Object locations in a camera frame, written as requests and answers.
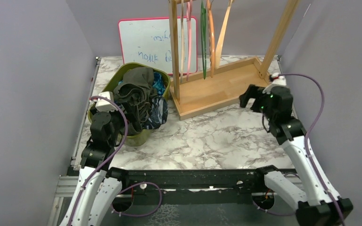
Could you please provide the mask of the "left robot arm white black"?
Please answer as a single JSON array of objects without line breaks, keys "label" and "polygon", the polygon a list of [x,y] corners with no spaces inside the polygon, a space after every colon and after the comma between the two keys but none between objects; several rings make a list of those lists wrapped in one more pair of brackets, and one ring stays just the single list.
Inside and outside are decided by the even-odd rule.
[{"label": "left robot arm white black", "polygon": [[99,226],[114,198],[129,189],[128,171],[111,167],[118,142],[127,126],[124,113],[98,112],[93,115],[91,136],[82,151],[81,167],[62,226]]}]

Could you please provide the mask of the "beige wooden hanger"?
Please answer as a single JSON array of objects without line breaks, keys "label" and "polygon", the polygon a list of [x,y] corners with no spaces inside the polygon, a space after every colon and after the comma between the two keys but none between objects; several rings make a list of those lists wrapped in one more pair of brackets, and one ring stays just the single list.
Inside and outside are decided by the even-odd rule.
[{"label": "beige wooden hanger", "polygon": [[219,38],[218,38],[217,45],[215,48],[215,64],[214,64],[215,69],[219,68],[219,66],[220,66],[220,60],[222,57],[222,49],[223,49],[223,44],[224,44],[225,33],[226,33],[227,24],[228,24],[228,20],[229,20],[229,16],[230,16],[230,10],[231,10],[231,6],[232,6],[233,2],[234,2],[234,0],[228,1],[228,5],[227,5],[227,9],[226,9],[226,12],[224,15]]}]

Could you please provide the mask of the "red framed whiteboard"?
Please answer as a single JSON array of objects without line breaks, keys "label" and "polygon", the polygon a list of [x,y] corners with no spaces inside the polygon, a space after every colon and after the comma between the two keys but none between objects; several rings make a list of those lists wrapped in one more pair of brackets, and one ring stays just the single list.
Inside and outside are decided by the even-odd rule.
[{"label": "red framed whiteboard", "polygon": [[[188,29],[184,19],[185,58],[184,73],[188,63]],[[191,18],[192,51],[190,73],[197,72],[197,19]],[[172,74],[169,18],[138,18],[120,20],[118,23],[123,62],[140,63]]]}]

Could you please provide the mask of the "dark blue patterned shorts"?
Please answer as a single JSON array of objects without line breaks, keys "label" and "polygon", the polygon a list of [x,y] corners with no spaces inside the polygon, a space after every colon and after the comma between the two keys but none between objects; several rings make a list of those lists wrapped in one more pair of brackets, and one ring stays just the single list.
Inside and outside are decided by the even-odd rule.
[{"label": "dark blue patterned shorts", "polygon": [[143,129],[159,129],[167,122],[168,104],[163,96],[152,99],[152,106],[148,119],[142,124]]}]

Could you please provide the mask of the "blue leaf print shorts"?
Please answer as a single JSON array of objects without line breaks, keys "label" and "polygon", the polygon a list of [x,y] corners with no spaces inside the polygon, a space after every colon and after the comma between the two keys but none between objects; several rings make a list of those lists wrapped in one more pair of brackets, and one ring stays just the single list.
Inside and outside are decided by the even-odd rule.
[{"label": "blue leaf print shorts", "polygon": [[165,85],[161,75],[150,70],[142,70],[142,68],[129,70],[114,89],[114,93],[118,97],[131,94],[144,97],[162,96],[164,91]]}]

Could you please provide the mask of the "wooden clothes rack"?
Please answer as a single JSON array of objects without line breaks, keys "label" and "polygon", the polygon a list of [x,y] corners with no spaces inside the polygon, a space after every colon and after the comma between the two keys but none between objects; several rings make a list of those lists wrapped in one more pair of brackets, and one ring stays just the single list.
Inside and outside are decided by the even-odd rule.
[{"label": "wooden clothes rack", "polygon": [[237,103],[239,96],[245,92],[249,84],[257,86],[267,86],[269,84],[269,67],[289,27],[299,1],[289,0],[287,2],[263,61],[254,56],[224,65],[220,64],[219,68],[214,70],[213,78],[210,77],[207,31],[206,79],[203,79],[203,71],[196,72],[189,75],[188,81],[186,81],[186,77],[183,77],[182,84],[180,84],[181,44],[178,43],[178,35],[181,34],[181,30],[178,29],[180,25],[177,17],[178,5],[181,5],[181,0],[170,0],[168,2],[173,67],[171,95],[180,120],[185,120]]}]

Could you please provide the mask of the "green plastic hanger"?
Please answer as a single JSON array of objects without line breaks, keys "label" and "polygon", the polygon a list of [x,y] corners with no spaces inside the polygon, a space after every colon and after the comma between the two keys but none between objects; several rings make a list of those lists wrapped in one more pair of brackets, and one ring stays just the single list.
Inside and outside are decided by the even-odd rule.
[{"label": "green plastic hanger", "polygon": [[204,1],[201,0],[200,9],[200,31],[201,31],[201,51],[202,51],[202,67],[203,67],[203,79],[206,79],[207,70],[207,51],[206,51],[206,24],[207,24],[206,7]]}]

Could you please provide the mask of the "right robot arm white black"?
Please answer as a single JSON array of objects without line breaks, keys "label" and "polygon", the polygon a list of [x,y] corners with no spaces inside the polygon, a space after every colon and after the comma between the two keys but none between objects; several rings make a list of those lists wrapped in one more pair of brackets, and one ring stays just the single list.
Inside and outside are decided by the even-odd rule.
[{"label": "right robot arm white black", "polygon": [[260,192],[268,188],[280,196],[293,210],[301,226],[343,226],[353,210],[348,198],[342,198],[321,169],[306,130],[300,120],[292,115],[293,96],[289,88],[249,85],[239,96],[245,108],[254,99],[251,110],[262,115],[269,123],[269,133],[291,159],[303,189],[289,181],[274,166],[257,169],[254,188]]}]

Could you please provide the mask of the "light wooden hanger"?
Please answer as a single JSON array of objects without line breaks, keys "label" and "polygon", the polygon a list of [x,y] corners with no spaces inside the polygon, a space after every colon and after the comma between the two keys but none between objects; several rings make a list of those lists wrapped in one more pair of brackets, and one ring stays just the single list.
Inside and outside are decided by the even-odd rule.
[{"label": "light wooden hanger", "polygon": [[184,58],[185,58],[185,41],[184,41],[184,0],[181,0],[181,16],[180,16],[180,25],[181,25],[181,68],[180,68],[180,84],[183,82],[184,74]]}]

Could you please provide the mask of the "orange wooden hanger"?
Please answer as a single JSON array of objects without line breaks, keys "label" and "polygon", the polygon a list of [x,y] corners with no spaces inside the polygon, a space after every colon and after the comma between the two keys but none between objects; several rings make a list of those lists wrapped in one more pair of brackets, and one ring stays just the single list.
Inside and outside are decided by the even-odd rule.
[{"label": "orange wooden hanger", "polygon": [[211,10],[211,1],[206,1],[207,19],[208,19],[208,40],[209,40],[209,57],[210,57],[210,77],[214,77],[215,70],[215,37],[214,37],[214,20]]}]

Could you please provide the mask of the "dark olive shorts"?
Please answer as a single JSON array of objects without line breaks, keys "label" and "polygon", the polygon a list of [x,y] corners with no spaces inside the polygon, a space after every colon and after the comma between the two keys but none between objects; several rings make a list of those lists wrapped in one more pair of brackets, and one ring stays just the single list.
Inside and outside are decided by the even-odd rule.
[{"label": "dark olive shorts", "polygon": [[143,131],[142,125],[148,120],[151,99],[157,97],[153,88],[154,70],[151,67],[137,67],[123,75],[122,82],[114,89],[115,101],[120,103],[125,112],[131,115],[128,119],[128,135],[134,136]]}]

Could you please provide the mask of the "pink plastic hanger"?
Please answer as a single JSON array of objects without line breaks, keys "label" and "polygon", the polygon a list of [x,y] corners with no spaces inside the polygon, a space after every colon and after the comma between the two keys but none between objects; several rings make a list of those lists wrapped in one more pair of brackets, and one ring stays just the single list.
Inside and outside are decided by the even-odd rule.
[{"label": "pink plastic hanger", "polygon": [[192,51],[192,28],[191,28],[191,17],[192,17],[192,3],[187,3],[187,29],[188,29],[188,63],[187,63],[187,77],[186,81],[189,80],[190,65],[191,65],[191,51]]}]

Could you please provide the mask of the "black metal base rail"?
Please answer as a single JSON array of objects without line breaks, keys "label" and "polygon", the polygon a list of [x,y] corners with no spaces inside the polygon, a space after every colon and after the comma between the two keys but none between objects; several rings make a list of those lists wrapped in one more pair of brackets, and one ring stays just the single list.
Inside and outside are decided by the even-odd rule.
[{"label": "black metal base rail", "polygon": [[276,194],[265,199],[253,169],[124,170],[125,192],[113,200],[104,226],[296,226],[292,209]]}]

